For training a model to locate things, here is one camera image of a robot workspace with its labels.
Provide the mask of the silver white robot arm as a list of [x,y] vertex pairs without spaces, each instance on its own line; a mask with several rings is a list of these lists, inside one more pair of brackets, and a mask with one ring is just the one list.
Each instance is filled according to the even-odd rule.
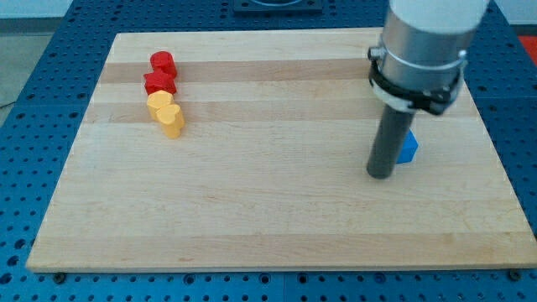
[[373,93],[388,107],[441,115],[464,82],[467,51],[488,0],[390,0],[368,51]]

